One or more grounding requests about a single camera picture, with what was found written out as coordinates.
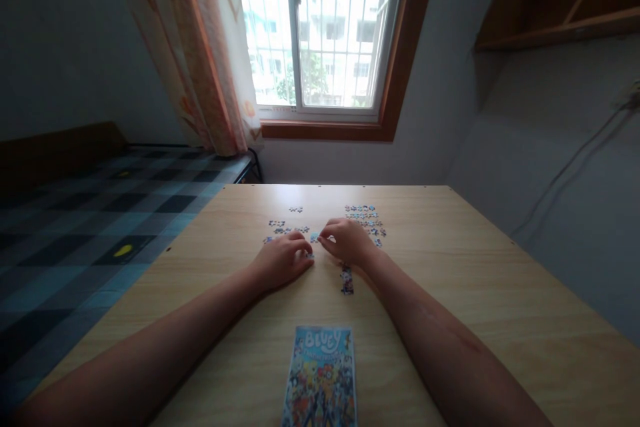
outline puzzle piece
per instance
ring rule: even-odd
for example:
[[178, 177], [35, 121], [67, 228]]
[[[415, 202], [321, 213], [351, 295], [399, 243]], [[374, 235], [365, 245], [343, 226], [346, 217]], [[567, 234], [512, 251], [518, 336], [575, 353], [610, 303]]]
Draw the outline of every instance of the puzzle piece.
[[353, 295], [353, 276], [351, 275], [351, 268], [347, 264], [342, 264], [342, 293], [345, 295]]

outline electrical cord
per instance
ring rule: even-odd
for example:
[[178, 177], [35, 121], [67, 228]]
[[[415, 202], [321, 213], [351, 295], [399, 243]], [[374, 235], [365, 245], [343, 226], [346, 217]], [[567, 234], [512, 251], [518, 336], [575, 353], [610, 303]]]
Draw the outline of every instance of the electrical cord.
[[547, 188], [545, 188], [545, 191], [542, 193], [542, 195], [540, 195], [540, 198], [533, 204], [533, 207], [531, 208], [531, 210], [529, 210], [527, 217], [522, 221], [520, 225], [518, 225], [511, 232], [511, 235], [509, 235], [509, 237], [513, 237], [515, 234], [518, 234], [524, 227], [526, 227], [529, 224], [529, 222], [533, 220], [538, 208], [542, 204], [542, 201], [547, 197], [547, 194], [551, 191], [551, 189], [556, 184], [556, 182], [560, 180], [562, 175], [567, 171], [567, 169], [569, 169], [569, 167], [571, 167], [573, 162], [579, 157], [579, 155], [584, 151], [584, 149], [587, 148], [594, 140], [596, 140], [600, 136], [600, 134], [604, 132], [607, 127], [609, 127], [609, 125], [611, 125], [611, 122], [618, 116], [618, 114], [620, 114], [623, 110], [637, 107], [636, 105], [634, 105], [633, 107], [630, 107], [630, 104], [632, 104], [631, 101], [629, 103], [626, 103], [625, 105], [622, 105], [620, 108], [616, 109], [616, 111], [613, 112], [613, 114], [602, 125], [602, 127], [600, 127], [598, 131], [589, 138], [589, 140], [587, 140], [585, 143], [582, 144], [582, 146], [573, 154], [573, 156], [569, 159], [569, 161], [560, 169], [560, 171], [551, 180], [551, 182], [549, 182], [549, 185], [547, 185]]

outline plaid bedsheet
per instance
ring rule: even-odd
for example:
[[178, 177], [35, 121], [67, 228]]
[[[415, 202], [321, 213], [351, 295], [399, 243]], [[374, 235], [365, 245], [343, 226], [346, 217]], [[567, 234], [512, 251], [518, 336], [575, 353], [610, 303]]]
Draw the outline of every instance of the plaid bedsheet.
[[22, 402], [250, 156], [130, 148], [0, 202], [3, 413]]

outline white wall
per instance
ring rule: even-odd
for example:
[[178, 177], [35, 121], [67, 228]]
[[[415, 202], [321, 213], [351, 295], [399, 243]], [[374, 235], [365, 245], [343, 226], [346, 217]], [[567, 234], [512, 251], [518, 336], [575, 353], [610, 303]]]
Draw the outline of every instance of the white wall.
[[185, 143], [125, 0], [0, 2], [0, 140], [113, 120]]
[[[511, 233], [639, 77], [640, 35], [513, 54], [447, 183]], [[514, 240], [640, 346], [640, 114], [621, 120]]]
[[500, 66], [472, 55], [490, 1], [429, 1], [393, 144], [267, 140], [265, 180], [443, 183]]

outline curtain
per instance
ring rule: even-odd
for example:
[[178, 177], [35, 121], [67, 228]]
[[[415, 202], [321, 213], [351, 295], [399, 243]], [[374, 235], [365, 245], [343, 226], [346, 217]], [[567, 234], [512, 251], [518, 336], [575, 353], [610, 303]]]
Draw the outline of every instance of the curtain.
[[262, 140], [241, 0], [127, 0], [189, 145]]

